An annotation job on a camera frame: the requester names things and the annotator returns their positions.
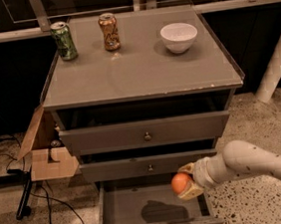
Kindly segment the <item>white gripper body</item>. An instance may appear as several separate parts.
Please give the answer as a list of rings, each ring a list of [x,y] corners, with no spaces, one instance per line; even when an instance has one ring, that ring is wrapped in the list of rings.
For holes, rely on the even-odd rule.
[[[203,157],[194,163],[193,180],[200,187],[213,188],[222,183],[222,174],[219,167],[218,155]]]

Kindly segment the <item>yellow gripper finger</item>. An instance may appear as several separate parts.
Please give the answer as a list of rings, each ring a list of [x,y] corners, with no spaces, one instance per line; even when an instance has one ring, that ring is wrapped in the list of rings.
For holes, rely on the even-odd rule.
[[[202,195],[204,192],[204,189],[200,186],[198,186],[193,181],[188,181],[187,185],[185,186],[184,190],[180,192],[177,197],[181,200],[190,200],[194,197],[198,197]]]
[[[179,168],[177,171],[179,173],[187,173],[189,175],[191,175],[194,171],[194,165],[195,163],[194,162],[191,162],[189,164],[186,164],[186,165],[183,165],[181,168]]]

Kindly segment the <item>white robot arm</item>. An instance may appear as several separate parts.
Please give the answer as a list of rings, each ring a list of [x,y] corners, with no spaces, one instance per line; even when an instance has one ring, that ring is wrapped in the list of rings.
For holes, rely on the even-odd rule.
[[[182,183],[172,190],[179,199],[189,200],[230,180],[239,180],[258,175],[269,175],[281,180],[281,154],[274,154],[258,145],[243,140],[233,140],[216,155],[203,157],[182,166]]]

